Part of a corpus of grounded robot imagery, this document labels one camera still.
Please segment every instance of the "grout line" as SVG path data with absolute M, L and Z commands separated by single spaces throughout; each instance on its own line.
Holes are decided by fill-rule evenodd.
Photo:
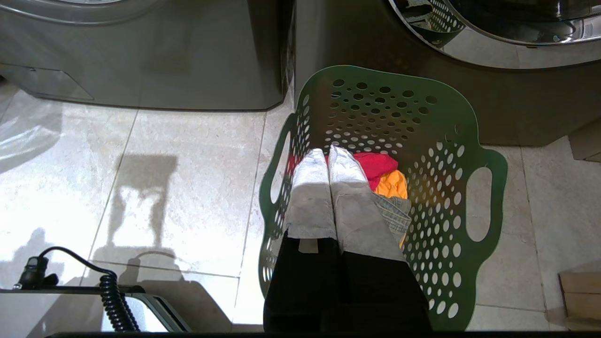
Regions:
M 244 255 L 246 253 L 246 240 L 248 239 L 248 229 L 251 225 L 251 214 L 252 214 L 252 206 L 255 202 L 255 187 L 257 186 L 257 175 L 259 171 L 259 160 L 261 159 L 261 149 L 263 148 L 263 138 L 265 137 L 265 125 L 267 124 L 267 112 L 263 115 L 263 130 L 261 131 L 261 142 L 259 142 L 259 152 L 257 156 L 257 165 L 255 166 L 255 179 L 252 184 L 252 192 L 251 192 L 251 205 L 248 208 L 248 217 L 246 219 L 246 231 L 244 232 L 244 245 L 242 247 L 242 261 L 240 262 L 240 274 L 242 274 L 242 266 L 244 265 Z
M 125 150 L 127 149 L 127 145 L 129 144 L 129 138 L 132 136 L 133 126 L 136 124 L 138 119 L 138 112 L 140 109 L 136 110 L 136 115 L 133 117 L 133 122 L 131 128 L 129 128 L 129 133 L 127 134 L 127 139 L 125 140 L 125 145 L 123 146 L 123 152 L 121 152 L 121 157 L 119 157 L 119 163 L 117 164 L 117 169 L 115 170 L 115 177 L 113 177 L 113 182 L 111 185 L 111 189 L 109 190 L 108 197 L 106 198 L 105 208 L 102 210 L 102 215 L 100 216 L 100 221 L 98 222 L 98 228 L 96 228 L 96 233 L 94 234 L 94 240 L 92 241 L 92 246 L 90 247 L 90 252 L 88 253 L 88 260 L 92 258 L 92 250 L 94 250 L 94 244 L 96 243 L 96 239 L 98 238 L 98 232 L 100 231 L 100 226 L 102 225 L 102 220 L 105 217 L 106 209 L 109 206 L 109 201 L 111 200 L 111 195 L 113 189 L 115 188 L 115 184 L 117 183 L 117 176 L 119 175 L 119 169 L 121 168 L 121 163 L 123 163 L 123 158 L 125 157 Z
M 136 268 L 155 269 L 155 270 L 163 270 L 163 271 L 173 271 L 173 272 L 181 272 L 181 273 L 185 273 L 185 274 L 195 274 L 195 275 L 205 275 L 205 276 L 212 276 L 212 277 L 233 278 L 233 279 L 237 279 L 238 281 L 240 281 L 240 277 L 230 276 L 230 275 L 212 274 L 212 273 L 209 273 L 209 272 L 198 272 L 198 271 L 168 269 L 168 268 L 161 268 L 161 267 L 158 267 L 158 266 L 149 266 L 149 265 L 133 265 L 133 264 L 125 264 L 125 263 L 107 262 L 105 260 L 96 260 L 96 259 L 92 260 L 90 262 L 96 262 L 96 263 L 102 263 L 102 264 L 111 264 L 111 265 L 121 265 L 121 266 L 134 266 Z
M 511 307 L 511 306 L 500 306 L 500 305 L 487 305 L 476 303 L 477 306 L 485 306 L 485 307 L 496 307 L 499 309 L 508 309 L 508 310 L 520 310 L 520 311 L 529 311 L 529 312 L 537 312 L 537 313 L 545 313 L 545 310 L 533 310 L 533 309 L 522 309 L 520 307 Z
M 6 116 L 6 112 L 8 111 L 8 109 L 10 108 L 10 105 L 13 104 L 13 99 L 14 96 L 19 92 L 19 87 L 16 88 L 16 90 L 14 91 L 14 93 L 10 96 L 10 99 L 8 100 L 8 104 L 6 105 L 6 109 L 2 112 L 2 115 L 0 115 L 0 123 L 4 122 L 4 117 Z
M 230 319 L 230 323 L 232 324 L 232 327 L 230 328 L 230 331 L 234 328 L 234 317 L 236 316 L 236 305 L 238 305 L 238 295 L 240 294 L 240 278 L 238 278 L 238 285 L 236 285 L 236 297 L 234 298 L 234 307 L 232 309 L 233 313 L 231 315 L 231 319 Z
M 524 173 L 524 184 L 526 186 L 526 198 L 528 200 L 528 209 L 530 209 L 530 226 L 532 227 L 532 237 L 534 239 L 534 251 L 536 252 L 536 265 L 538 266 L 538 277 L 540 278 L 540 292 L 543 295 L 543 305 L 545 313 L 547 312 L 547 298 L 545 297 L 545 286 L 543 285 L 543 271 L 540 269 L 540 258 L 538 256 L 538 245 L 536 244 L 536 229 L 534 227 L 534 219 L 532 218 L 532 206 L 530 204 L 530 192 L 528 191 L 528 178 L 526 177 L 526 164 L 524 163 L 524 155 L 522 147 L 520 147 L 520 159 L 522 160 L 522 170 Z

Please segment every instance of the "dryer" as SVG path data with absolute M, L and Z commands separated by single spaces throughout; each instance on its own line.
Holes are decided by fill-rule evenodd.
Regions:
M 51 99 L 266 109 L 283 98 L 281 3 L 2 0 L 0 75 Z
M 543 146 L 601 116 L 600 5 L 599 0 L 298 1 L 296 94 L 314 72 L 335 64 L 422 76 L 467 98 L 482 143 Z M 528 55 L 528 62 L 498 58 L 516 51 Z

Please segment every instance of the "red cloth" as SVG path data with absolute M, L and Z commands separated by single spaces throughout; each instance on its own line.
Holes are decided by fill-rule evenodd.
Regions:
M 357 153 L 353 157 L 361 164 L 372 191 L 376 190 L 380 177 L 398 169 L 398 162 L 386 154 Z

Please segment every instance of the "basket handle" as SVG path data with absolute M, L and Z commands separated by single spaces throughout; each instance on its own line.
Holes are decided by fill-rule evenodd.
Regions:
M 271 162 L 269 162 L 269 166 L 265 171 L 263 180 L 261 181 L 261 186 L 259 187 L 259 208 L 261 209 L 261 214 L 263 214 L 264 219 L 267 219 L 267 217 L 270 216 L 269 212 L 273 211 L 273 208 L 277 203 L 271 202 L 271 186 L 273 184 L 275 172 L 278 169 L 279 159 L 282 157 L 282 151 L 284 150 L 286 135 L 292 130 L 295 120 L 296 114 L 292 113 L 288 116 L 286 122 L 284 122 L 282 131 L 279 132 L 278 142 L 275 144 L 273 157 L 271 159 Z
M 476 246 L 487 253 L 487 258 L 496 248 L 501 237 L 501 226 L 503 224 L 503 195 L 505 183 L 507 182 L 507 161 L 500 153 L 484 149 L 483 158 L 485 167 L 492 173 L 492 184 L 490 186 L 490 226 L 484 239 L 474 242 Z

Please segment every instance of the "tile floor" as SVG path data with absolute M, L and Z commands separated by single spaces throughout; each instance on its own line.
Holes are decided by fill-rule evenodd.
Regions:
M 288 97 L 268 112 L 145 111 L 40 100 L 2 84 L 0 287 L 27 257 L 63 245 L 162 295 L 194 330 L 259 329 L 258 187 L 292 106 Z M 601 268 L 601 164 L 574 161 L 567 138 L 492 148 L 509 164 L 504 225 L 479 272 L 469 329 L 561 330 L 558 272 Z M 490 173 L 468 185 L 477 238 Z M 51 261 L 62 283 L 97 283 L 61 253 Z

